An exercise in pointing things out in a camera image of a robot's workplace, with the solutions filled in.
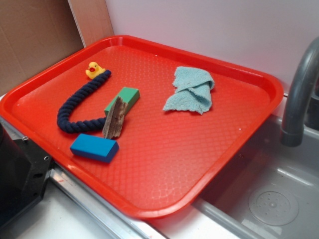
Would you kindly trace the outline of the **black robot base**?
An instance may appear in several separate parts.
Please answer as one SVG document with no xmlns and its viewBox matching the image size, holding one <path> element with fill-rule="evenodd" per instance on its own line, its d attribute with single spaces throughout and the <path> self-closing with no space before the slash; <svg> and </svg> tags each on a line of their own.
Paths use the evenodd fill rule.
<svg viewBox="0 0 319 239">
<path fill-rule="evenodd" d="M 12 139 L 0 126 L 0 228 L 39 203 L 52 157 L 29 138 Z"/>
</svg>

